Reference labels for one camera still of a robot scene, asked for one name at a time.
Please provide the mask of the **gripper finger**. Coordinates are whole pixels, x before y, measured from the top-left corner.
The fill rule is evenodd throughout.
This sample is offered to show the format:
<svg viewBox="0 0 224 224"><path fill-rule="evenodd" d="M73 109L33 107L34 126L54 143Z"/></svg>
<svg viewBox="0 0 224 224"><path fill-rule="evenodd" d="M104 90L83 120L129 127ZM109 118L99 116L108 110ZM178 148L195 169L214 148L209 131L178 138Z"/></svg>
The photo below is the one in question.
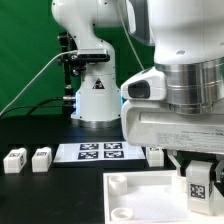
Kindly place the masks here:
<svg viewBox="0 0 224 224"><path fill-rule="evenodd" d="M176 167L177 175L181 175L181 164L177 160L177 151L176 150L168 150L167 151L168 158L171 160L173 165Z"/></svg>
<svg viewBox="0 0 224 224"><path fill-rule="evenodd" d="M216 181L220 183L224 177L224 160L218 160L215 167Z"/></svg>

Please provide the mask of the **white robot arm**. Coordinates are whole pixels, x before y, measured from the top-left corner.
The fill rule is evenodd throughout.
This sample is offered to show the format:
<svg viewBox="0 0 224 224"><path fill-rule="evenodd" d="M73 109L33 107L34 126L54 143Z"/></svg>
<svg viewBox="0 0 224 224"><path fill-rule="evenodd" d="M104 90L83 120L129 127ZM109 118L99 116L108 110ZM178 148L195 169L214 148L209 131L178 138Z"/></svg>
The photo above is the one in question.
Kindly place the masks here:
<svg viewBox="0 0 224 224"><path fill-rule="evenodd" d="M200 154L224 153L224 0L53 0L84 68L72 117L82 126L119 121L124 139ZM154 46L154 65L116 85L115 51L97 27L123 26Z"/></svg>

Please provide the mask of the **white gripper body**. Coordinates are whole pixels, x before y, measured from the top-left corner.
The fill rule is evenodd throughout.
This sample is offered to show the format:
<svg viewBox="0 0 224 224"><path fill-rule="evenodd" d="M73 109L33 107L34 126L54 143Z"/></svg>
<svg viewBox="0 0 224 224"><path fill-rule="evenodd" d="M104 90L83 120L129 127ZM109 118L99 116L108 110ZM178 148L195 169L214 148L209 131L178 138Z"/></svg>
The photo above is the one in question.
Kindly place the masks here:
<svg viewBox="0 0 224 224"><path fill-rule="evenodd" d="M183 115L163 102L127 100L121 121L131 145L224 154L224 101L215 103L211 113Z"/></svg>

